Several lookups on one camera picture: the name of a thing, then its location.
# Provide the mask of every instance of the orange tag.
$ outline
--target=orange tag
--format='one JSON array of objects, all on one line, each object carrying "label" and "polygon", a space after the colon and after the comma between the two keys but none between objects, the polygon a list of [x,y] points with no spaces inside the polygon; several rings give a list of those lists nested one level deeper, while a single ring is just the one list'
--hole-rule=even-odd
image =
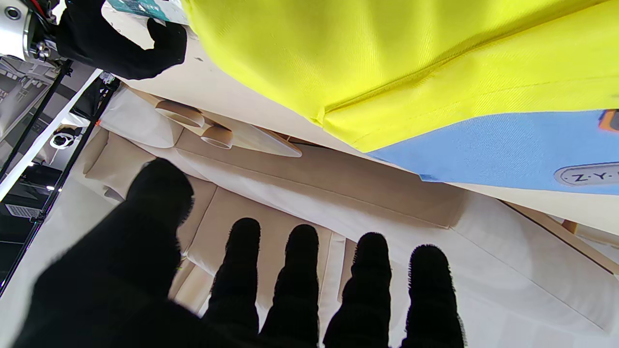
[{"label": "orange tag", "polygon": [[619,113],[616,109],[609,109],[604,112],[600,120],[600,129],[619,133]]}]

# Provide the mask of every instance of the black glove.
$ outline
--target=black glove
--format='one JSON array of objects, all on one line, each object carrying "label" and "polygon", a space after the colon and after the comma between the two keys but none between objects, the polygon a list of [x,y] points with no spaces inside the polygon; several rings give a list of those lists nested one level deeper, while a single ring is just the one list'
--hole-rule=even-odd
[{"label": "black glove", "polygon": [[101,15],[102,0],[66,0],[56,30],[58,53],[125,79],[150,79],[185,60],[187,33],[182,25],[148,20],[152,49],[118,33]]}]

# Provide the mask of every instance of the black metal frame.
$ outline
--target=black metal frame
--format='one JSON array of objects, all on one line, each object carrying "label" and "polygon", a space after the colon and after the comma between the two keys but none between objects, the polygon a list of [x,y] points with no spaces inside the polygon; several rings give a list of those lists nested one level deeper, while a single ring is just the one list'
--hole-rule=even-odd
[{"label": "black metal frame", "polygon": [[[58,83],[60,83],[61,80],[62,80],[62,77],[60,77],[59,79],[57,77]],[[22,245],[22,248],[20,249],[19,254],[17,255],[17,258],[13,262],[13,265],[11,266],[11,270],[7,274],[6,278],[4,279],[4,282],[0,285],[0,297],[4,293],[4,290],[6,289],[9,281],[11,280],[13,275],[15,274],[15,271],[17,270],[17,266],[21,262],[22,258],[24,257],[24,254],[26,253],[28,248],[30,247],[30,244],[32,244],[32,241],[37,236],[37,233],[38,233],[39,229],[41,229],[41,226],[43,225],[43,222],[47,218],[47,215],[50,213],[51,208],[53,207],[54,203],[56,202],[56,198],[58,198],[58,194],[60,193],[60,190],[63,188],[64,183],[67,181],[67,178],[69,177],[69,173],[71,172],[71,169],[73,168],[73,165],[75,165],[75,162],[77,161],[77,158],[82,153],[82,150],[86,146],[86,142],[88,141],[90,135],[92,134],[92,131],[97,126],[99,118],[101,117],[101,115],[105,111],[105,108],[108,106],[108,104],[109,104],[109,102],[110,102],[110,100],[112,98],[112,95],[114,94],[116,89],[118,89],[119,85],[120,85],[120,81],[117,80],[117,79],[115,79],[114,81],[112,81],[109,84],[105,85],[105,90],[101,93],[103,98],[101,99],[101,101],[99,103],[99,106],[97,108],[97,112],[95,113],[95,115],[93,117],[93,120],[90,121],[90,124],[86,128],[86,131],[83,133],[82,139],[80,140],[80,142],[78,143],[75,151],[71,155],[71,158],[69,159],[66,167],[64,168],[63,173],[58,178],[58,181],[56,182],[56,184],[54,186],[56,189],[54,191],[52,191],[51,194],[48,196],[48,198],[45,201],[43,207],[41,208],[41,212],[39,213],[39,215],[36,218],[30,219],[32,222],[34,222],[34,225],[32,226],[32,229],[30,230],[30,233],[28,234],[28,237],[26,238],[26,241]],[[33,120],[36,120],[38,118],[38,116],[40,116],[41,113],[39,111],[41,110],[41,112],[42,112],[42,110],[45,108],[45,105],[49,102],[50,98],[51,98],[51,96],[49,98],[47,98],[47,99],[43,99],[43,102],[41,103],[41,105],[37,109],[37,112],[35,113],[35,117],[33,117]],[[28,127],[24,131],[24,134],[28,133],[28,131],[30,130],[32,125],[34,125],[34,122],[31,121],[31,123],[28,124]]]},{"label": "black metal frame", "polygon": [[13,160],[15,159],[15,156],[19,152],[19,148],[22,147],[22,145],[24,144],[24,141],[26,140],[26,137],[28,136],[28,132],[30,132],[32,127],[37,122],[37,120],[43,114],[43,110],[47,106],[47,103],[50,102],[50,100],[53,97],[54,93],[56,93],[56,90],[58,89],[58,86],[60,86],[60,83],[63,81],[64,76],[66,76],[66,75],[70,76],[71,75],[71,71],[72,71],[71,70],[71,65],[72,64],[73,64],[73,61],[67,60],[61,66],[60,72],[58,73],[58,76],[56,76],[54,82],[50,86],[50,89],[48,89],[47,93],[45,93],[45,96],[43,97],[43,100],[41,100],[41,103],[39,104],[39,107],[35,111],[35,114],[32,116],[32,120],[30,120],[30,122],[28,122],[28,125],[26,126],[26,129],[24,130],[22,135],[17,140],[17,143],[15,144],[13,149],[11,150],[11,153],[9,154],[9,157],[6,159],[6,162],[4,162],[4,164],[2,165],[2,169],[0,169],[0,181],[4,180],[4,175],[9,171],[9,167],[11,166],[11,162],[13,162]]}]

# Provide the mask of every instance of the white wall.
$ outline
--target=white wall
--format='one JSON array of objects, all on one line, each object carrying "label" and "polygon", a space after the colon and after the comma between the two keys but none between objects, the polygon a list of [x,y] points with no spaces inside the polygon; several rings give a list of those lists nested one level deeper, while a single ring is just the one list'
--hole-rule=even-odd
[{"label": "white wall", "polygon": [[38,275],[113,208],[112,203],[69,177],[45,223],[0,297],[0,348],[19,332]]}]

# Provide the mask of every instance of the yellow fabric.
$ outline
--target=yellow fabric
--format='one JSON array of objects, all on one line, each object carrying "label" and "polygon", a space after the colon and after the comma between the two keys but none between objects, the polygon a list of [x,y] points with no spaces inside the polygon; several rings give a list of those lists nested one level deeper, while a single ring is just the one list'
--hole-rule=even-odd
[{"label": "yellow fabric", "polygon": [[476,116],[619,107],[619,0],[183,5],[222,70],[364,152]]}]

